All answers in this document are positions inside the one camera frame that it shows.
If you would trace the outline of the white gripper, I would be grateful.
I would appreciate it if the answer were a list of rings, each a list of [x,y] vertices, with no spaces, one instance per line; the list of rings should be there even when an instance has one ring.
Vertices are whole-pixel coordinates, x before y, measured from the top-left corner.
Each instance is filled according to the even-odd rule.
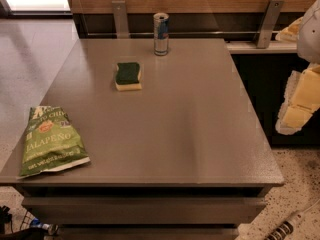
[[[297,41],[298,56],[311,63],[302,72],[291,73],[286,83],[284,102],[278,112],[276,131],[293,135],[320,108],[320,0],[312,4],[303,18],[277,33],[275,40]]]

